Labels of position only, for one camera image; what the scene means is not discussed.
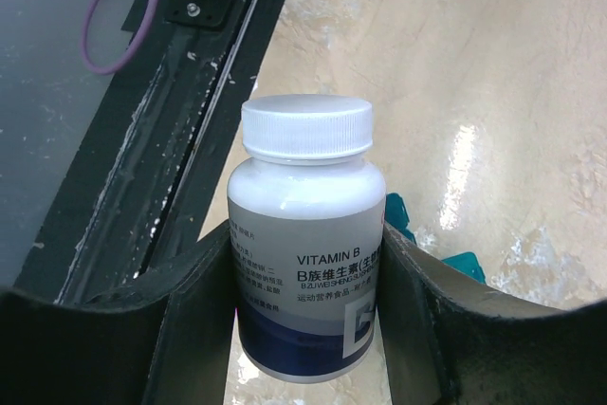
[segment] white ribbed cap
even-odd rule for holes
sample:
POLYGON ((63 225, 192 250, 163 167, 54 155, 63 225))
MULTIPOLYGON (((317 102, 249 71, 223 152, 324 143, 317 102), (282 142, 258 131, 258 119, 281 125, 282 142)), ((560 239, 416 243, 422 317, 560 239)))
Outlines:
POLYGON ((278 95, 245 102, 242 114, 243 143, 253 156, 318 160, 373 145, 373 109, 361 99, 278 95))

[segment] pill bottle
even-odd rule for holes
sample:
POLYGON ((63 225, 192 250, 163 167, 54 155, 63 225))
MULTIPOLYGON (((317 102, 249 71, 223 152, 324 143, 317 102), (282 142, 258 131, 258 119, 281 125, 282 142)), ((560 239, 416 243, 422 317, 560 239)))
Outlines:
POLYGON ((316 383, 362 362, 374 334, 386 184, 363 154, 365 100, 247 101, 250 158, 230 176, 230 236, 243 348, 262 372, 316 383))

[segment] teal plastic piece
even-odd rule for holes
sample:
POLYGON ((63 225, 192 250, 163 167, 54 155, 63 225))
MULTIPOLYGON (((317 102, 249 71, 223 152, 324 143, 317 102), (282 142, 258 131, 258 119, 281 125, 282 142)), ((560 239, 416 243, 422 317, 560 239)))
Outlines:
MULTIPOLYGON (((398 193, 389 193, 386 196, 385 219, 386 222, 400 231, 403 236, 417 245, 414 234, 407 228, 410 221, 409 214, 407 214, 404 200, 398 193)), ((479 264, 476 255, 471 251, 450 256, 444 259, 443 263, 459 270, 481 284, 485 283, 485 272, 483 272, 483 268, 479 264)))

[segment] white logo on label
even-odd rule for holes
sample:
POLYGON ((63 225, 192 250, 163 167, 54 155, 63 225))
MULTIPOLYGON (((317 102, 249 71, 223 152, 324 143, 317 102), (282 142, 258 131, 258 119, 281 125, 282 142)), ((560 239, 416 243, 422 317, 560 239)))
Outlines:
POLYGON ((356 299, 345 307, 345 319, 343 322, 343 357, 354 355, 373 334, 373 323, 375 320, 376 291, 372 289, 361 298, 356 299), (369 330, 359 341, 356 340, 357 331, 366 323, 369 330))

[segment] bolt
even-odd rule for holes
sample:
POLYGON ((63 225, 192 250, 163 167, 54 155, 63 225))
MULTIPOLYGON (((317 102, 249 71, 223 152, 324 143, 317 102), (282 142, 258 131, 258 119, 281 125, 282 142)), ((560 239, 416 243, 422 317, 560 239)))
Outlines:
POLYGON ((197 4, 195 4, 194 2, 192 2, 191 4, 188 4, 188 15, 192 16, 192 18, 194 18, 195 16, 198 16, 200 14, 200 7, 197 6, 197 4))

